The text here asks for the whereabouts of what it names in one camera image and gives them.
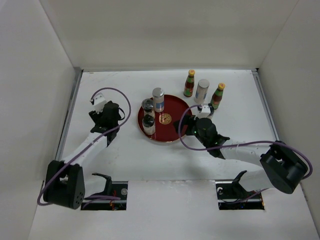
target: salt shaker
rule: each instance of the salt shaker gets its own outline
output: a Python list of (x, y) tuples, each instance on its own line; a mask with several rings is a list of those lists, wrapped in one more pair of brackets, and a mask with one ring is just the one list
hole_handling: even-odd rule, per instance
[(142, 126), (145, 134), (154, 134), (156, 132), (155, 118), (149, 114), (145, 115), (142, 119)]
[(153, 108), (157, 113), (163, 112), (165, 109), (165, 92), (162, 88), (156, 87), (152, 91), (153, 96)]
[(194, 97), (194, 101), (197, 104), (203, 104), (205, 102), (209, 85), (210, 83), (207, 79), (199, 80), (198, 87), (196, 88), (196, 93)]
[(142, 101), (141, 106), (144, 111), (144, 115), (150, 115), (153, 118), (156, 118), (155, 110), (154, 110), (154, 101), (152, 99), (147, 98)]

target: white tabletop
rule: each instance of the white tabletop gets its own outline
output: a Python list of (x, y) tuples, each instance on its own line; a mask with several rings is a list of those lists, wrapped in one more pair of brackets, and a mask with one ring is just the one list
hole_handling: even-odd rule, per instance
[[(213, 158), (180, 142), (157, 143), (138, 129), (141, 102), (153, 88), (184, 99), (187, 70), (84, 73), (77, 95), (63, 155), (71, 153), (93, 127), (89, 99), (102, 87), (123, 91), (132, 116), (111, 145), (99, 154), (92, 171), (129, 181), (126, 211), (80, 211), (52, 205), (38, 207), (29, 240), (317, 240), (319, 239), (301, 187), (292, 195), (269, 189), (262, 193), (265, 210), (219, 210), (214, 179), (233, 179), (257, 166)], [(274, 140), (252, 72), (196, 69), (196, 83), (208, 79), (207, 100), (218, 83), (226, 84), (212, 121), (220, 134), (239, 141)], [(116, 92), (104, 96), (128, 106)], [(195, 137), (184, 138), (196, 148)]]

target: white wall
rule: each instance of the white wall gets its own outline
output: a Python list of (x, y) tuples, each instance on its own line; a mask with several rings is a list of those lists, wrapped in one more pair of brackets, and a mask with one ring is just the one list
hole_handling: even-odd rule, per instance
[(298, 0), (41, 0), (74, 66), (259, 67)]
[(24, 240), (74, 69), (38, 0), (0, 0), (0, 239)]
[(263, 61), (259, 74), (280, 138), (306, 153), (315, 168), (313, 175), (302, 185), (319, 232), (319, 0), (298, 2)]

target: round red tray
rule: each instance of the round red tray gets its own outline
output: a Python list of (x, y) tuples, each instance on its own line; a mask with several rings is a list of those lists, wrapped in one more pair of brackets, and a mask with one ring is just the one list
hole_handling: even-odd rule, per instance
[[(144, 117), (144, 110), (142, 107), (138, 113), (138, 125), (144, 135), (149, 139), (157, 142), (170, 143), (179, 139), (174, 122), (179, 121), (184, 111), (188, 108), (188, 104), (181, 98), (173, 95), (164, 95), (164, 111), (155, 112), (155, 133), (153, 135), (146, 135), (142, 125)], [(185, 135), (187, 126), (182, 129), (181, 135)]]

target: yellow bottle cap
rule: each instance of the yellow bottle cap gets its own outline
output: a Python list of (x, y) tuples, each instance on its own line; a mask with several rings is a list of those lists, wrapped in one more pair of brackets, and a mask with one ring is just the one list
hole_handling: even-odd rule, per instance
[(190, 76), (194, 76), (196, 74), (196, 71), (195, 70), (193, 70), (193, 69), (190, 69), (189, 70), (189, 75)]
[(224, 83), (219, 83), (219, 85), (218, 85), (218, 89), (220, 89), (220, 90), (223, 90), (223, 89), (225, 89), (225, 87), (226, 87), (226, 85), (224, 84)]

